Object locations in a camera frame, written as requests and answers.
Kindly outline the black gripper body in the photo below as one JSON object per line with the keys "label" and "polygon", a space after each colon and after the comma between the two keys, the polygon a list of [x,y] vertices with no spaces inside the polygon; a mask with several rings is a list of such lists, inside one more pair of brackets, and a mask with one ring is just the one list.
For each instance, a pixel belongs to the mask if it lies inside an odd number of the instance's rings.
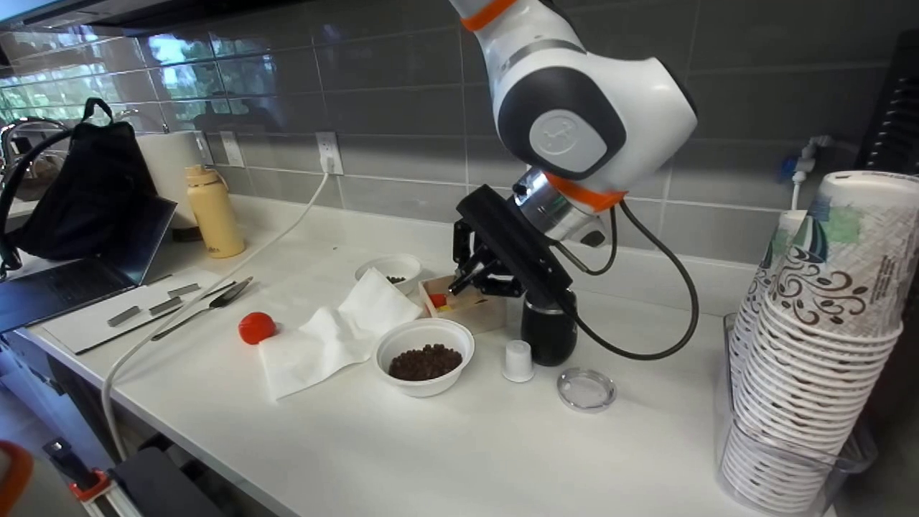
{"label": "black gripper body", "polygon": [[456,221],[453,263],[456,270],[486,263],[486,273],[467,286],[477,286],[486,295],[519,298],[530,289],[530,282],[525,279],[528,240],[530,233],[513,217],[500,217],[483,230],[467,221]]}

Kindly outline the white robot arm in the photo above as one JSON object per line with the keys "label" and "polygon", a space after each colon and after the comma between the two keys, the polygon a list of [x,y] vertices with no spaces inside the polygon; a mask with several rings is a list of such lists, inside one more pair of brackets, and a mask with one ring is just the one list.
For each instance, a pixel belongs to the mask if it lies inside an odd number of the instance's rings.
{"label": "white robot arm", "polygon": [[508,197],[477,186],[456,213],[530,300],[565,300],[572,279],[545,240],[658,173],[697,112],[658,58],[595,55],[543,0],[449,2],[479,42],[500,143],[525,164]]}

